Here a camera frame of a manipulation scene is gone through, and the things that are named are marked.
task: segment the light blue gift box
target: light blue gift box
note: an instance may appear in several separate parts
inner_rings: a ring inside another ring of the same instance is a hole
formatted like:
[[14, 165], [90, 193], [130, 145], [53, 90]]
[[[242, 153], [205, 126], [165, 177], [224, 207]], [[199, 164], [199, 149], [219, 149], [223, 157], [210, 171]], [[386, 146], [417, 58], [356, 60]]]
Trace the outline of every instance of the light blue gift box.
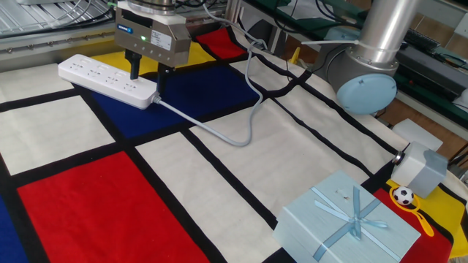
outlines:
[[342, 171], [294, 200], [273, 236], [297, 263], [400, 262], [420, 237]]

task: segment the light blue joint cap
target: light blue joint cap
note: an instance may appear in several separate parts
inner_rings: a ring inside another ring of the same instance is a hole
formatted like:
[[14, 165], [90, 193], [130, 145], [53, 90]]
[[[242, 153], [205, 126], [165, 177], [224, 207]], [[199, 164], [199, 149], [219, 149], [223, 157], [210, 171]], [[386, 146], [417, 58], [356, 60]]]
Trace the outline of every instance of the light blue joint cap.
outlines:
[[395, 99], [396, 82], [388, 75], [367, 74], [346, 82], [336, 95], [346, 111], [371, 114]]

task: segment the white power strip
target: white power strip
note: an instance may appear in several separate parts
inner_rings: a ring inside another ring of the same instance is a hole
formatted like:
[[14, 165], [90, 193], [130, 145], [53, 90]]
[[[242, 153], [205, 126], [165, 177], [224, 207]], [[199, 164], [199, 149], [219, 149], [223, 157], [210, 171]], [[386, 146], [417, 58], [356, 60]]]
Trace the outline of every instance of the white power strip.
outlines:
[[60, 63], [58, 75], [141, 110], [146, 109], [158, 96], [156, 83], [142, 77], [130, 80], [130, 73], [83, 55], [74, 55]]

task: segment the ribbon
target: ribbon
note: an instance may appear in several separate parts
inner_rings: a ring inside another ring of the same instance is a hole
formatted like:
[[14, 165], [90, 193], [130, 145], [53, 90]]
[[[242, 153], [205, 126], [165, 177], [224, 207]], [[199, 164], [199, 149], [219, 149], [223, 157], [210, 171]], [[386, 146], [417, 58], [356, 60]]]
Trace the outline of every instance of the ribbon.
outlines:
[[330, 248], [334, 243], [336, 243], [340, 238], [346, 235], [346, 233], [350, 233], [355, 239], [360, 240], [361, 234], [367, 236], [372, 242], [378, 245], [383, 251], [385, 251], [389, 256], [395, 259], [397, 262], [401, 260], [401, 258], [396, 255], [391, 249], [389, 249], [386, 245], [380, 242], [375, 236], [369, 233], [367, 230], [361, 227], [361, 224], [369, 224], [371, 226], [376, 227], [387, 227], [387, 223], [384, 221], [370, 221], [365, 219], [365, 217], [370, 214], [378, 205], [380, 205], [380, 201], [378, 199], [374, 199], [370, 204], [368, 204], [364, 209], [361, 210], [361, 203], [359, 197], [359, 189], [354, 186], [352, 192], [352, 199], [353, 199], [353, 206], [354, 206], [354, 217], [349, 217], [343, 210], [337, 207], [329, 198], [327, 198], [324, 194], [322, 194], [318, 189], [315, 187], [312, 188], [312, 191], [316, 193], [320, 198], [323, 199], [329, 205], [324, 205], [321, 202], [315, 200], [315, 205], [324, 210], [331, 215], [340, 218], [347, 223], [334, 234], [332, 234], [327, 240], [325, 240], [320, 247], [315, 251], [314, 259], [319, 261], [323, 254]]

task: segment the tablecloth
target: tablecloth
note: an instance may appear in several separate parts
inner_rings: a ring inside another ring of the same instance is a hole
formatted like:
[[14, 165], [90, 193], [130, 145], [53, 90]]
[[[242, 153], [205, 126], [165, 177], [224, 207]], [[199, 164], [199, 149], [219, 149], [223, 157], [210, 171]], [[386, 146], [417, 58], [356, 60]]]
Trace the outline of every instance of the tablecloth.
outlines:
[[[197, 41], [163, 99], [242, 140], [257, 100], [244, 81], [248, 42], [231, 28]], [[0, 261], [291, 262], [272, 238], [279, 211], [338, 169], [421, 232], [387, 193], [390, 160], [408, 142], [343, 111], [320, 78], [254, 52], [249, 77], [265, 100], [244, 148], [159, 105], [71, 85], [56, 65], [0, 74]], [[123, 53], [95, 59], [129, 70]], [[142, 60], [144, 77], [156, 68]], [[467, 198], [448, 173], [422, 202], [436, 236], [402, 261], [467, 254]]]

